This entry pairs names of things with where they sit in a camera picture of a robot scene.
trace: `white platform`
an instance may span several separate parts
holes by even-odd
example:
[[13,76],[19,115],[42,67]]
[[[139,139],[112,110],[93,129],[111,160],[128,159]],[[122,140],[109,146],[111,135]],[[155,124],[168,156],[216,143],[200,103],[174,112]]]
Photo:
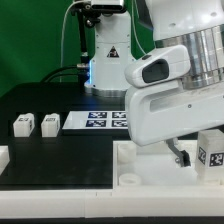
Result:
[[[0,218],[224,216],[224,186],[197,182],[196,141],[180,142],[191,156],[189,168],[180,168],[163,143],[138,148],[130,163],[117,162],[119,144],[132,143],[114,142],[112,190],[4,191]],[[142,184],[119,186],[124,173],[138,175]]]

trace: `white block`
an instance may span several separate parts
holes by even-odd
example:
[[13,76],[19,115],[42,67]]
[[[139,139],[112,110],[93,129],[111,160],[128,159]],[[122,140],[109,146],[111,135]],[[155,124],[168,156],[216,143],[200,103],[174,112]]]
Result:
[[199,132],[195,170],[200,182],[224,179],[224,134],[220,130]]
[[57,137],[60,129],[60,116],[58,114],[46,115],[42,124],[42,137]]
[[8,146],[0,146],[0,175],[8,165],[9,161]]
[[35,127],[33,114],[21,114],[13,124],[15,137],[29,137]]

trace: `black cable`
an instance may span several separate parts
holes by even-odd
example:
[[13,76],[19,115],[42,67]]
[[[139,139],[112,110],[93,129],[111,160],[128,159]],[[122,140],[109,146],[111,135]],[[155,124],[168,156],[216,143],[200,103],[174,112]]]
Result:
[[64,76],[78,76],[78,74],[56,74],[50,77],[47,82],[51,82],[53,79],[58,78],[58,77],[64,77]]
[[77,66],[76,65],[71,65],[71,66],[65,66],[65,67],[62,67],[62,68],[58,68],[58,69],[50,72],[48,75],[46,75],[40,82],[41,83],[46,82],[48,79],[50,79],[55,74],[57,74],[59,72],[62,72],[62,71],[70,70],[70,69],[77,69]]

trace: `warning label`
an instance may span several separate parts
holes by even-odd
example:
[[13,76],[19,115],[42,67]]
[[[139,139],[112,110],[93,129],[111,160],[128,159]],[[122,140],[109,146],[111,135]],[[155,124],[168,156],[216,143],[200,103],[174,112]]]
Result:
[[110,50],[109,54],[107,55],[108,58],[119,58],[116,48],[113,46]]

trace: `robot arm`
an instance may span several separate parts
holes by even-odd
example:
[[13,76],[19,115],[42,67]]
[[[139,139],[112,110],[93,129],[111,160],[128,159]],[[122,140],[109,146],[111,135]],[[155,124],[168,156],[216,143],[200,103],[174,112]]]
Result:
[[224,124],[223,1],[145,3],[156,49],[125,70],[132,140],[144,146]]

